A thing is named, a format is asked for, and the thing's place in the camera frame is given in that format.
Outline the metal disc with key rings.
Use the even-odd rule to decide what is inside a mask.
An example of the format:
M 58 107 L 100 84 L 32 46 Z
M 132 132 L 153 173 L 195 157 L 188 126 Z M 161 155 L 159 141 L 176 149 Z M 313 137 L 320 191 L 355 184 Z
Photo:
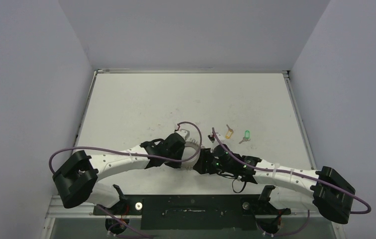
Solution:
M 194 137 L 190 136 L 186 143 L 185 143 L 185 148 L 183 151 L 183 156 L 181 164 L 181 169 L 185 170 L 192 170 L 194 165 L 197 163 L 199 159 L 199 153 L 197 153 L 198 149 L 201 149 L 201 145 L 199 143 L 198 139 L 195 139 Z

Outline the key with yellow tag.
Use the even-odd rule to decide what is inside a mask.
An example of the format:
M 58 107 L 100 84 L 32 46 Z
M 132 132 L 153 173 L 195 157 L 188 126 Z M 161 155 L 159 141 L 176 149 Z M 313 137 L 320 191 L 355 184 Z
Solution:
M 225 138 L 230 139 L 234 133 L 234 130 L 228 124 L 226 125 L 226 127 L 227 127 L 227 133 L 225 135 Z

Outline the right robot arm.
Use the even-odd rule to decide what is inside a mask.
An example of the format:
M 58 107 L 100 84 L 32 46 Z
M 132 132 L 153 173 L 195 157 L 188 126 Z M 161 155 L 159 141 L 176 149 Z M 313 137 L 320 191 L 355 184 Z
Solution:
M 259 209 L 298 209 L 319 212 L 324 218 L 347 224 L 356 190 L 336 170 L 299 170 L 254 156 L 228 153 L 221 145 L 205 148 L 193 166 L 199 174 L 233 176 L 242 182 L 262 184 Z

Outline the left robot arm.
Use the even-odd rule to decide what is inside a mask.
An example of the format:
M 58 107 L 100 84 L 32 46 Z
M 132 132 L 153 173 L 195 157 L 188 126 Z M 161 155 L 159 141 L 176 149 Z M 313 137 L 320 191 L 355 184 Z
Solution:
M 123 193 L 117 185 L 109 186 L 100 181 L 130 170 L 159 167 L 168 158 L 181 161 L 188 137 L 188 130 L 178 130 L 164 140 L 137 145 L 124 155 L 74 152 L 53 174 L 63 206 L 69 209 L 88 202 L 100 204 L 115 215 L 122 213 L 126 203 Z

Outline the key with green tag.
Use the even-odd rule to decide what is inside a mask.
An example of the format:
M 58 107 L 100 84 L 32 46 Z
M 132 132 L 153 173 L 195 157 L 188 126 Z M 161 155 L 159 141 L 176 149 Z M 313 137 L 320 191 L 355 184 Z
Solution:
M 243 138 L 241 139 L 241 141 L 239 142 L 239 144 L 242 144 L 243 142 L 248 142 L 250 140 L 250 131 L 249 130 L 246 130 L 244 132 L 244 136 Z

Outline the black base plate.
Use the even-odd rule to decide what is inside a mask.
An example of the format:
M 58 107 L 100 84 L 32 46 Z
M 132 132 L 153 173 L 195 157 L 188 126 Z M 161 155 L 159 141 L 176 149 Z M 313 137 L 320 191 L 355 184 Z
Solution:
M 288 208 L 276 209 L 269 197 L 236 195 L 128 195 L 108 211 L 140 216 L 143 230 L 255 230 L 257 216 L 275 226 Z

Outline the aluminium frame rail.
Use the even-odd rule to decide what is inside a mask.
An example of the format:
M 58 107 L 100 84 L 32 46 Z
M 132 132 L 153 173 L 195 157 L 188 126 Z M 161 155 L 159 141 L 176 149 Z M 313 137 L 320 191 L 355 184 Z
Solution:
M 287 217 L 294 218 L 306 218 L 306 210 L 293 210 Z M 46 218 L 106 218 L 107 215 L 101 213 L 100 215 L 94 214 L 94 204 L 92 203 L 82 203 L 80 206 L 65 209 L 63 207 L 62 201 L 59 196 L 53 196 L 46 213 Z M 318 212 L 310 212 L 311 218 L 323 218 Z M 139 215 L 126 215 L 122 216 L 124 219 L 141 219 L 141 214 Z

